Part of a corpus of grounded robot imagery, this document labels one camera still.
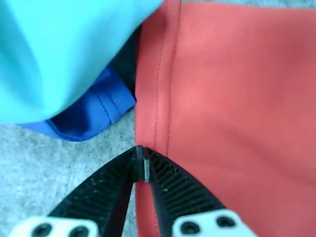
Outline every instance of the seam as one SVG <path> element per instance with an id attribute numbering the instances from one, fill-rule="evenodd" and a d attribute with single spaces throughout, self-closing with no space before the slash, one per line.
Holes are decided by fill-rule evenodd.
<path id="1" fill-rule="evenodd" d="M 166 0 L 166 11 L 168 12 L 168 4 L 169 1 Z M 158 80 L 159 80 L 159 75 L 160 75 L 160 67 L 161 67 L 161 59 L 162 59 L 162 52 L 163 52 L 163 47 L 164 47 L 164 41 L 166 37 L 166 26 L 165 23 L 163 22 L 163 32 L 162 32 L 162 40 L 161 40 L 161 46 L 160 46 L 160 54 L 159 54 L 159 61 L 158 61 L 158 70 L 157 70 L 157 76 L 156 76 L 156 114 L 155 114 L 155 134 L 154 134 L 154 150 L 156 149 L 156 142 L 157 142 L 157 124 L 158 124 Z M 160 236 L 160 231 L 158 227 L 158 219 L 157 219 L 157 213 L 155 208 L 153 208 L 154 211 L 154 218 L 155 218 L 155 236 L 159 237 Z"/>
<path id="2" fill-rule="evenodd" d="M 166 1 L 166 9 L 168 9 L 168 0 Z M 165 25 L 163 26 L 163 32 L 162 32 L 162 40 L 161 40 L 161 46 L 160 46 L 160 54 L 159 54 L 159 60 L 158 60 L 158 70 L 156 75 L 156 111 L 155 111 L 155 131 L 154 131 L 154 150 L 156 149 L 156 143 L 157 143 L 157 124 L 158 124 L 158 79 L 160 75 L 160 66 L 161 66 L 161 58 L 162 58 L 162 51 L 163 51 L 163 45 L 165 41 Z"/>
<path id="3" fill-rule="evenodd" d="M 95 89 L 94 89 L 94 88 L 91 88 L 91 89 L 93 90 L 93 92 L 94 92 L 95 96 L 97 97 L 98 101 L 100 102 L 100 104 L 101 104 L 101 106 L 102 106 L 102 108 L 103 108 L 103 110 L 104 110 L 105 114 L 106 114 L 106 115 L 107 115 L 107 117 L 109 118 L 110 122 L 111 122 L 111 123 L 113 123 L 113 122 L 112 122 L 112 120 L 111 120 L 111 118 L 110 118 L 110 116 L 109 116 L 109 114 L 108 114 L 108 111 L 105 109 L 105 107 L 104 107 L 104 105 L 103 105 L 103 103 L 102 103 L 102 101 L 101 101 L 101 99 L 100 99 L 100 97 L 99 97 L 98 93 L 95 91 Z"/>
<path id="4" fill-rule="evenodd" d="M 171 66 L 170 66 L 170 73 L 169 73 L 169 80 L 168 80 L 168 122 L 167 122 L 167 147 L 166 147 L 166 156 L 168 157 L 169 153 L 169 147 L 170 147 L 170 117 L 171 117 L 171 103 L 170 103 L 170 94 L 171 94 L 171 80 L 172 80 L 172 72 L 173 72 L 173 62 L 174 57 L 176 54 L 176 48 L 178 44 L 178 38 L 179 38 L 179 28 L 180 28 L 180 17 L 181 17 L 181 6 L 182 1 L 179 3 L 179 10 L 178 10 L 178 22 L 177 22 L 177 30 L 176 30 L 176 39 L 174 42 L 174 48 L 172 50 L 172 56 L 171 56 Z"/>
<path id="5" fill-rule="evenodd" d="M 119 116 L 122 116 L 121 112 L 119 111 L 118 106 L 116 105 L 116 103 L 114 102 L 114 99 L 112 98 L 110 92 L 108 90 L 105 90 L 105 92 L 108 94 L 110 100 L 112 101 L 114 107 L 116 108 L 116 110 L 118 111 Z"/>

